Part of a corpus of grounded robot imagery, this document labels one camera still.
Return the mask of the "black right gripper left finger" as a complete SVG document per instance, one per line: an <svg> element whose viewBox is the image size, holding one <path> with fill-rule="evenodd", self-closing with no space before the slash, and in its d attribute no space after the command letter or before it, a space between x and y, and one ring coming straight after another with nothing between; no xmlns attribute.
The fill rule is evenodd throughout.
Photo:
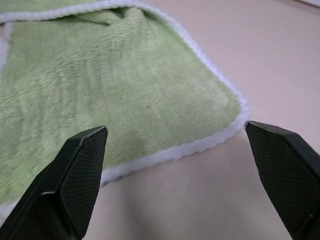
<svg viewBox="0 0 320 240"><path fill-rule="evenodd" d="M97 200L108 129L70 137L0 228L2 240L81 240Z"/></svg>

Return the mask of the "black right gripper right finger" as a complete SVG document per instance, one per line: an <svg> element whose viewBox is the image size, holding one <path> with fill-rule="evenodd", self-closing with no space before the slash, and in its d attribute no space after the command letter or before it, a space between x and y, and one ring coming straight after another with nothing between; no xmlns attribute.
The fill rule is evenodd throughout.
<svg viewBox="0 0 320 240"><path fill-rule="evenodd" d="M297 133L256 121L244 126L260 181L294 240L320 238L320 156Z"/></svg>

